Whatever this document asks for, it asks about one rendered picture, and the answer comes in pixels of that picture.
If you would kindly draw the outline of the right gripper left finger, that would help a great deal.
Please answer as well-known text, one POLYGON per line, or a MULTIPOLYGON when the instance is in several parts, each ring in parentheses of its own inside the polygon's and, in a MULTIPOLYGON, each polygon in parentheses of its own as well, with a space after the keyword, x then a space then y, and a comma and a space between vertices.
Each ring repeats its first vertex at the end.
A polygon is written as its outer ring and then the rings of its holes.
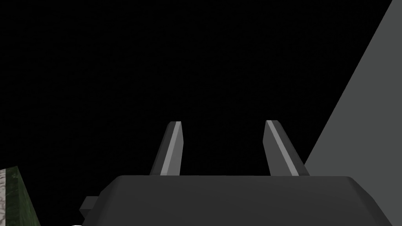
POLYGON ((182 123, 171 121, 165 130, 150 175, 180 175, 182 154, 182 123))

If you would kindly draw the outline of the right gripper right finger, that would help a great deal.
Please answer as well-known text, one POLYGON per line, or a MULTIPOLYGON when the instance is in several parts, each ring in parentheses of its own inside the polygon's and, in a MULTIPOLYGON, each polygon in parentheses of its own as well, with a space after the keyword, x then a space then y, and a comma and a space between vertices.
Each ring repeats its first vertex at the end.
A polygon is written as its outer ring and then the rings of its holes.
POLYGON ((265 122, 263 148, 271 176, 310 175, 278 120, 265 122))

